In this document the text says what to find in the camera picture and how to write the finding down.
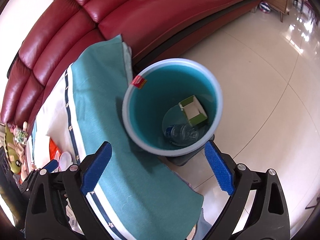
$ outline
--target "plastic bottle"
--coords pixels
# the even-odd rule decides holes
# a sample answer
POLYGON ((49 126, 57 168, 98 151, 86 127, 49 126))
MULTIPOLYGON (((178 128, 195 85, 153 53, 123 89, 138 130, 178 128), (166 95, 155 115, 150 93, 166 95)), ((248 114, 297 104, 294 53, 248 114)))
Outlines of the plastic bottle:
POLYGON ((170 125, 164 136, 177 146, 189 146, 199 139, 199 130, 191 124, 170 125))

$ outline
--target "red sticker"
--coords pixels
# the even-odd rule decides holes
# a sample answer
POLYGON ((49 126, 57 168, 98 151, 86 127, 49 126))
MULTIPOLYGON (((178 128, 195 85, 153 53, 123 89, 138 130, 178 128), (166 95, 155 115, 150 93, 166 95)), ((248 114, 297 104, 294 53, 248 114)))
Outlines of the red sticker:
POLYGON ((147 82, 142 76, 137 75, 131 82, 132 85, 136 86, 137 88, 141 89, 144 84, 147 82))

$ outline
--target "white wall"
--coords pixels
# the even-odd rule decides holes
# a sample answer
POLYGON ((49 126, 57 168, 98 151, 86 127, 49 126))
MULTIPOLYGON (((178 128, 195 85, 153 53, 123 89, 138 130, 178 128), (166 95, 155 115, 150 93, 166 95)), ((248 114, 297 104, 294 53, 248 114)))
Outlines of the white wall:
POLYGON ((10 0, 0 15, 0 109, 7 71, 23 40, 52 0, 10 0))

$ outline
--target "teal blanket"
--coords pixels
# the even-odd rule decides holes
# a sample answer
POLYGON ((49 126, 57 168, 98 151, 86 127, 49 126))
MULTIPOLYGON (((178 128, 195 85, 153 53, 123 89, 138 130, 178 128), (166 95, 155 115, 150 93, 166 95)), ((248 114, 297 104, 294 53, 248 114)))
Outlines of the teal blanket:
POLYGON ((128 137, 121 115, 132 78, 126 55, 117 36, 88 47, 65 74, 76 155, 82 160, 81 147, 92 154, 104 141, 113 149, 98 183, 104 196, 97 190, 90 203, 115 239, 184 240, 199 219, 203 196, 128 137))

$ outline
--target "teal cloth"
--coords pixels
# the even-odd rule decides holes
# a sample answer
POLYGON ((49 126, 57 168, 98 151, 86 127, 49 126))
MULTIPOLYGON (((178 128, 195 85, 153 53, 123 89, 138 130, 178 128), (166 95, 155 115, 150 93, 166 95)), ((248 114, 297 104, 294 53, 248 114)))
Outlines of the teal cloth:
POLYGON ((138 240, 184 240, 200 217, 203 196, 128 137, 121 115, 128 87, 121 36, 88 47, 71 69, 86 153, 103 141, 112 145, 99 184, 124 227, 138 240))

